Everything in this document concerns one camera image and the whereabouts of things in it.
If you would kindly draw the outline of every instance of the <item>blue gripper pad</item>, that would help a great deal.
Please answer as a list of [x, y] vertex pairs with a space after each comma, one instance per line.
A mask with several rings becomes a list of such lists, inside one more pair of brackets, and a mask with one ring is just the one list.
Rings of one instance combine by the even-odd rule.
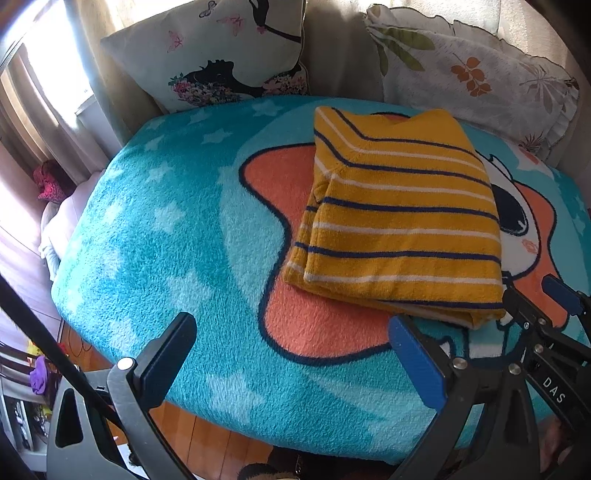
[[579, 295], [555, 276], [546, 275], [542, 279], [542, 290], [566, 310], [569, 315], [581, 315], [583, 313], [583, 305]]
[[390, 319], [388, 338], [423, 403], [439, 412], [447, 394], [437, 365], [398, 316]]

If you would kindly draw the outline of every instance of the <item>butterfly print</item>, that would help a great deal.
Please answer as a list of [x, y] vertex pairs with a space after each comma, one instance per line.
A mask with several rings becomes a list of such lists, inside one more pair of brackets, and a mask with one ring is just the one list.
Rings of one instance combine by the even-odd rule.
[[208, 17], [209, 15], [211, 15], [212, 11], [216, 5], [217, 5], [216, 2], [214, 2], [213, 0], [209, 0], [209, 2], [207, 2], [207, 10], [203, 10], [203, 12], [201, 12], [199, 14], [199, 18], [204, 18], [204, 17]]
[[173, 32], [172, 30], [169, 30], [168, 35], [170, 36], [170, 46], [168, 47], [168, 50], [167, 50], [168, 53], [183, 46], [184, 38], [180, 33]]
[[242, 29], [244, 19], [240, 15], [231, 15], [229, 17], [220, 18], [218, 23], [230, 24], [232, 26], [232, 35], [238, 36], [238, 32]]

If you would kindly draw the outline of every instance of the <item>cartoon character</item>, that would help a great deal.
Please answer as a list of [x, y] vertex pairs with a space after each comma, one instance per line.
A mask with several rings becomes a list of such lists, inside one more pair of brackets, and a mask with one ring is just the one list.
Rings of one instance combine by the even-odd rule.
[[[403, 121], [402, 115], [388, 114]], [[259, 305], [259, 329], [280, 354], [304, 364], [349, 362], [389, 349], [387, 324], [391, 314], [314, 296], [283, 282], [279, 272], [297, 233], [301, 213], [313, 182], [314, 145], [266, 150], [251, 157], [241, 168], [242, 184], [281, 221], [284, 244], [270, 272]], [[558, 276], [550, 255], [550, 239], [556, 213], [542, 195], [511, 177], [494, 155], [481, 155], [493, 185], [501, 223], [502, 271], [505, 284], [512, 283], [552, 319], [564, 326], [566, 312], [541, 291], [541, 279]], [[420, 309], [414, 314], [424, 316]], [[486, 328], [498, 330], [500, 341], [477, 352], [481, 330], [430, 322], [428, 334], [449, 352], [469, 352], [476, 357], [496, 357], [508, 348], [515, 335], [507, 316]]]

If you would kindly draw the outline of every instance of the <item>turquoise blanket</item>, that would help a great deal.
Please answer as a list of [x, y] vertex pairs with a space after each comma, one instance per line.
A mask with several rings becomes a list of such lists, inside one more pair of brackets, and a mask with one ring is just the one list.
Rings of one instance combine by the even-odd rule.
[[[170, 401], [273, 445], [398, 462], [434, 411], [387, 344], [388, 315], [312, 297], [277, 277], [311, 186], [319, 105], [416, 113], [278, 96], [153, 119], [98, 182], [53, 299], [112, 361], [137, 355], [179, 311], [190, 312], [197, 341]], [[504, 282], [582, 340], [578, 320], [540, 291], [541, 277], [554, 273], [589, 293], [591, 228], [579, 192], [525, 151], [465, 130], [496, 186]], [[490, 366], [521, 356], [510, 317], [475, 332], [416, 321], [448, 355]], [[534, 402], [539, 416], [548, 413], [535, 394]]]

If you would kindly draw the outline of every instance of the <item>yellow striped sweater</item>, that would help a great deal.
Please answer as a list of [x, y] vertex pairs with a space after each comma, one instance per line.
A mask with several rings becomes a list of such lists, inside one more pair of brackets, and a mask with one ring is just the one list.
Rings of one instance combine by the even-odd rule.
[[491, 185], [449, 113], [401, 121], [319, 107], [314, 136], [314, 185], [286, 282], [471, 328], [504, 315]]

